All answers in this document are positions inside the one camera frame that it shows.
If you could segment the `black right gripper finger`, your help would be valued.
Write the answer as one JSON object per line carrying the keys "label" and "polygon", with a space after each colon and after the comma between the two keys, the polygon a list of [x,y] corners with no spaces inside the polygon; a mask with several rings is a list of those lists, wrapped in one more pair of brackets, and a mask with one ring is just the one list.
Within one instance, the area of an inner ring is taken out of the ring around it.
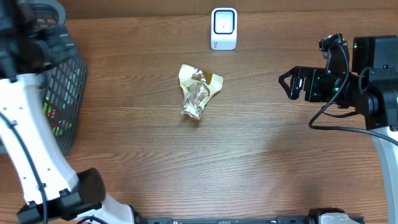
{"label": "black right gripper finger", "polygon": [[307,76],[306,67],[295,66],[291,68],[288,72],[285,72],[279,77],[279,80],[285,80],[290,77],[291,79],[299,78],[304,79]]}
{"label": "black right gripper finger", "polygon": [[282,86],[290,100],[297,100],[300,97],[300,92],[303,89],[303,79],[296,76],[291,76],[290,83],[285,81],[289,76],[280,76],[279,84]]}

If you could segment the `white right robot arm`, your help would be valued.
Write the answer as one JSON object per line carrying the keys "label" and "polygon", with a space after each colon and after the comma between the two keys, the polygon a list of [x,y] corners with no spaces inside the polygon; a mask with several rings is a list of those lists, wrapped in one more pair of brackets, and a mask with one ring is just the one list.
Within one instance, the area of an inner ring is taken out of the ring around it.
{"label": "white right robot arm", "polygon": [[[384,181],[389,223],[397,223],[397,36],[356,37],[353,49],[337,33],[319,41],[325,68],[295,66],[279,77],[291,100],[305,92],[305,101],[324,106],[309,121],[312,129],[370,135],[376,147]],[[342,118],[361,114],[364,129],[319,126],[314,122],[335,104],[354,108]]]}

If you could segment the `beige foil snack pouch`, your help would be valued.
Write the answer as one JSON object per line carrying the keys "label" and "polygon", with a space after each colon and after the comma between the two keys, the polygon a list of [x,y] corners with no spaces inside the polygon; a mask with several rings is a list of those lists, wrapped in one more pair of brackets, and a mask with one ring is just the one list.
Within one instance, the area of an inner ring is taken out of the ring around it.
{"label": "beige foil snack pouch", "polygon": [[221,91],[223,77],[183,64],[178,79],[184,94],[181,114],[200,119],[207,103]]}

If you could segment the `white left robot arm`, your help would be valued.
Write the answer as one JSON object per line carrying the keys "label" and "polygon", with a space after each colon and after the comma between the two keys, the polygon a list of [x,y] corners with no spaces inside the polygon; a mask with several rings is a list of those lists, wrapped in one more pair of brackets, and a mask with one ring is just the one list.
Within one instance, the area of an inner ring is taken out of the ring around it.
{"label": "white left robot arm", "polygon": [[45,109],[71,106],[53,93],[40,94],[40,75],[79,55],[56,1],[39,1],[58,12],[58,22],[39,28],[32,1],[1,2],[1,142],[24,193],[21,223],[58,218],[78,223],[141,223],[130,206],[106,193],[100,173],[75,172],[66,161]]}

